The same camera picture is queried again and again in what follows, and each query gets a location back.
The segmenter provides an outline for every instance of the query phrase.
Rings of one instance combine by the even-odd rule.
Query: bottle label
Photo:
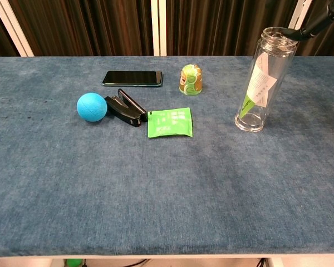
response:
[[[267,107],[268,90],[270,90],[276,82],[277,79],[268,75],[268,55],[262,53],[256,59],[241,109],[240,118],[242,118],[254,105]]]

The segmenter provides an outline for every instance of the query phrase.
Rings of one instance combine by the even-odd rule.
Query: green packet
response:
[[[190,108],[148,112],[148,137],[188,135],[193,137]]]

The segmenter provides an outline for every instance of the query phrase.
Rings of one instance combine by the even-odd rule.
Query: phone screen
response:
[[[108,71],[102,82],[107,86],[161,86],[161,71]]]

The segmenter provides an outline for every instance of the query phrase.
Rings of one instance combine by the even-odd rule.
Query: clear bottle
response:
[[[279,27],[263,30],[252,59],[243,98],[235,116],[241,130],[262,130],[297,49],[297,42],[281,35]]]

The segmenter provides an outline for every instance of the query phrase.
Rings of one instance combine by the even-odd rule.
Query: floor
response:
[[[87,267],[124,267],[139,259],[87,259]],[[256,267],[259,259],[152,259],[136,267]],[[2,259],[0,267],[64,267],[63,260],[55,259]],[[334,267],[334,256],[282,258],[281,265],[274,267]]]

